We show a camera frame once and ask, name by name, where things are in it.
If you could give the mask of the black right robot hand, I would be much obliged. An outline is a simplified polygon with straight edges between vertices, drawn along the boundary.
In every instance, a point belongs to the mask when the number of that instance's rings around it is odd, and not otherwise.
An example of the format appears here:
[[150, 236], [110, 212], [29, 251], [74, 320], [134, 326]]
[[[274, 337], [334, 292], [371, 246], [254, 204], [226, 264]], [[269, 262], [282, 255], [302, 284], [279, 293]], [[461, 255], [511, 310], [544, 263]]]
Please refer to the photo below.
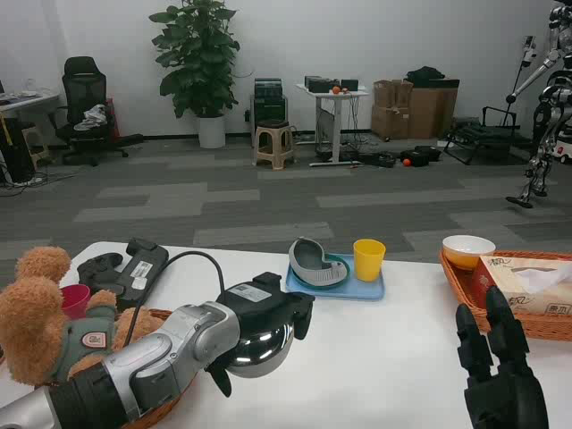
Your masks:
[[521, 322], [501, 290], [486, 292], [487, 321], [482, 335], [468, 305], [456, 311], [458, 357], [467, 371], [464, 398], [474, 428], [547, 428], [542, 386], [528, 365], [529, 347]]

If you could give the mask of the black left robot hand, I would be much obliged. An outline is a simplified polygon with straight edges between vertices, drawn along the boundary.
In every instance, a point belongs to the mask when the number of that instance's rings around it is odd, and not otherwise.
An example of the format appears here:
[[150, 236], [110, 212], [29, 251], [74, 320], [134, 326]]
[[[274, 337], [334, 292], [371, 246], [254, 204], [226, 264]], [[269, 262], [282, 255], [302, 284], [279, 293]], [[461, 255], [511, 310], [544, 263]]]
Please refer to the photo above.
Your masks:
[[315, 297], [282, 291], [281, 279], [262, 273], [230, 287], [216, 300], [232, 310], [240, 328], [236, 344], [206, 368], [225, 397], [231, 396], [230, 374], [266, 376], [283, 363], [295, 340], [307, 336]]

